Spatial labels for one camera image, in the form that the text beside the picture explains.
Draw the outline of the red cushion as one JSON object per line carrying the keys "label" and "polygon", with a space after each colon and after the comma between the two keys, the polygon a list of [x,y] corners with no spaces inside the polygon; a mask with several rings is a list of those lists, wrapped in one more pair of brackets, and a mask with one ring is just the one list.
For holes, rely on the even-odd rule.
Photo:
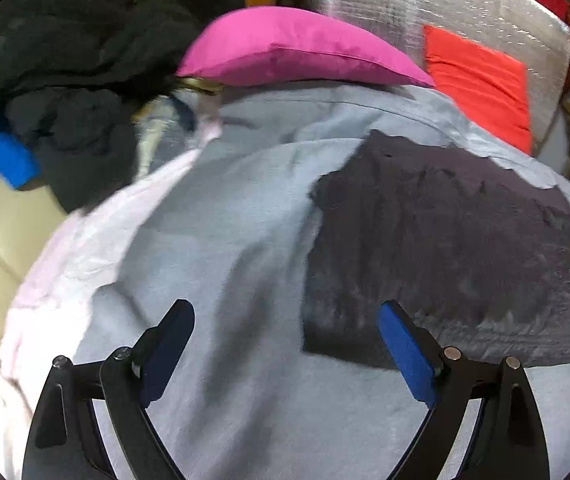
{"label": "red cushion", "polygon": [[527,66],[445,29],[426,25],[424,55],[436,88],[498,139],[532,153]]}

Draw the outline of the dark quilted zip jacket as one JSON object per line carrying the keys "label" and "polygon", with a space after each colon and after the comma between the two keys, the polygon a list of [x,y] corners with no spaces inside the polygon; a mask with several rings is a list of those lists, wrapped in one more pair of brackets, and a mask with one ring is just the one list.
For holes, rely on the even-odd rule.
{"label": "dark quilted zip jacket", "polygon": [[570,203],[461,148],[373,131],[311,193],[303,348],[372,367],[394,300],[444,346],[496,363],[570,363]]}

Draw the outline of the grey blanket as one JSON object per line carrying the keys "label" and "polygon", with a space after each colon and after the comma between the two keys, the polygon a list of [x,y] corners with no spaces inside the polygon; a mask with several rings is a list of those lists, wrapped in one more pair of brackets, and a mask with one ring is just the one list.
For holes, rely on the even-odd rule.
{"label": "grey blanket", "polygon": [[309,82],[225,91],[222,133],[94,293],[79,361],[132,344],[175,300],[195,329],[150,417],[191,479],[381,479],[426,410],[400,374],[306,354],[299,309],[320,225],[309,192],[380,130],[570,182],[468,122],[443,94]]}

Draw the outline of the magenta pillow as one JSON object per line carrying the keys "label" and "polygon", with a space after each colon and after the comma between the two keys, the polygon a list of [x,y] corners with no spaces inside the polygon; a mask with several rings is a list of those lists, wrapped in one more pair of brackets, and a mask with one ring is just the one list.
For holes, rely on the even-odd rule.
{"label": "magenta pillow", "polygon": [[176,74],[230,87],[302,80],[434,85],[405,53],[371,32],[286,6],[220,16],[189,47]]}

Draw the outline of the white pink bedsheet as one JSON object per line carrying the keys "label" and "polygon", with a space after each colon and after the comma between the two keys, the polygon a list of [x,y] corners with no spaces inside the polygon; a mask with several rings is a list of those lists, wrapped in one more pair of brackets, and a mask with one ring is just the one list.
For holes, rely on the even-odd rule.
{"label": "white pink bedsheet", "polygon": [[0,474],[22,471],[32,412],[50,363],[74,356],[90,322],[94,291],[112,282],[138,227],[219,136],[215,119],[193,132],[152,121],[135,181],[91,210],[78,209],[50,236],[9,305],[0,340]]}

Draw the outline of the silver foil insulation mat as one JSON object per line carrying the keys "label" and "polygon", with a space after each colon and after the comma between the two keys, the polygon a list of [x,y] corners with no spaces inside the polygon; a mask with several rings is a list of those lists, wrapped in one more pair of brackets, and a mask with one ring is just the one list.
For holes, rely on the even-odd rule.
{"label": "silver foil insulation mat", "polygon": [[424,59],[426,25],[501,51],[528,70],[533,149],[552,128],[570,63],[570,27],[534,0],[309,0],[313,10],[364,28]]}

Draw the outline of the black puffer jacket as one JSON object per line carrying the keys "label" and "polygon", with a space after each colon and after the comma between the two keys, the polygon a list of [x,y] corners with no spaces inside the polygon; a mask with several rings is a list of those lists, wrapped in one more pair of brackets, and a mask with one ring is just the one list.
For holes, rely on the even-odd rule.
{"label": "black puffer jacket", "polygon": [[132,117],[170,92],[201,31],[175,0],[0,3],[0,119],[64,211],[132,181]]}

